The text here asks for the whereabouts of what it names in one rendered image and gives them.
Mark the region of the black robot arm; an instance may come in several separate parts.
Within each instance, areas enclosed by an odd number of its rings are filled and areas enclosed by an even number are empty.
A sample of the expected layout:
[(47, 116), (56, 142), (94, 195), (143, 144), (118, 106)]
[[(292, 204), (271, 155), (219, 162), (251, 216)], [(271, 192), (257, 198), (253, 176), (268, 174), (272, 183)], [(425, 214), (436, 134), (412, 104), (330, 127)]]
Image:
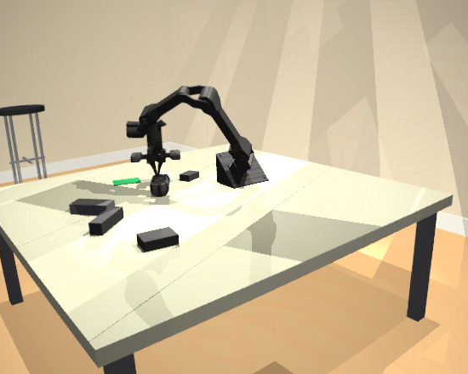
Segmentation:
[[(200, 94), (198, 99), (190, 97), (196, 94)], [(235, 178), (248, 175), (254, 158), (252, 145), (236, 130), (221, 106), (220, 96), (212, 87), (202, 85), (179, 87), (177, 91), (159, 103), (146, 106), (140, 115), (139, 122), (127, 122), (126, 135), (129, 138), (144, 138), (147, 135), (148, 139), (160, 139), (162, 137), (161, 127), (166, 123), (159, 118), (181, 103), (201, 109), (214, 119), (230, 143), (229, 153), (233, 159), (235, 158), (233, 163), (228, 164), (232, 174)], [(166, 149), (162, 148), (161, 143), (157, 143), (157, 145), (149, 143), (147, 161), (159, 162), (160, 158), (165, 158), (165, 156)]]

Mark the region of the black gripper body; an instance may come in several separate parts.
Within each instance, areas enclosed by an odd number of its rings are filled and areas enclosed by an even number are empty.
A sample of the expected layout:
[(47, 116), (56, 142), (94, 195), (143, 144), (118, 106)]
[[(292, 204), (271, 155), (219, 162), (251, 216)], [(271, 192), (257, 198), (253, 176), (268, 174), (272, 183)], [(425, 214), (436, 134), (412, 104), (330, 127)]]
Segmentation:
[[(157, 143), (162, 143), (162, 138), (160, 139), (147, 139), (147, 144), (149, 146), (149, 143), (152, 143), (152, 145), (157, 145)], [(180, 160), (180, 151), (179, 150), (170, 150), (169, 153), (166, 153), (165, 158), (160, 158), (160, 161), (165, 161), (166, 158), (170, 157), (171, 160)], [(147, 154), (143, 154), (142, 152), (133, 152), (131, 155), (131, 162), (140, 162), (141, 159), (146, 159), (147, 160)]]

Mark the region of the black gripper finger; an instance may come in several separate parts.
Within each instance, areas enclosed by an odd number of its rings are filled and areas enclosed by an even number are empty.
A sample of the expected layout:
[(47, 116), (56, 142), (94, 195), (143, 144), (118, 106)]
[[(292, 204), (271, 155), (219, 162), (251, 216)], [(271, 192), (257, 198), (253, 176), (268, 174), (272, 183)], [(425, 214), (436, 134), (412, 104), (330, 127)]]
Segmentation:
[(154, 161), (151, 161), (151, 162), (147, 162), (146, 164), (149, 164), (155, 174), (155, 176), (157, 177), (157, 169), (156, 169), (156, 164)]
[(158, 176), (158, 177), (159, 177), (159, 173), (160, 173), (161, 166), (162, 166), (162, 164), (163, 164), (164, 162), (166, 162), (166, 159), (165, 159), (165, 161), (158, 161), (158, 162), (157, 162), (157, 176)]

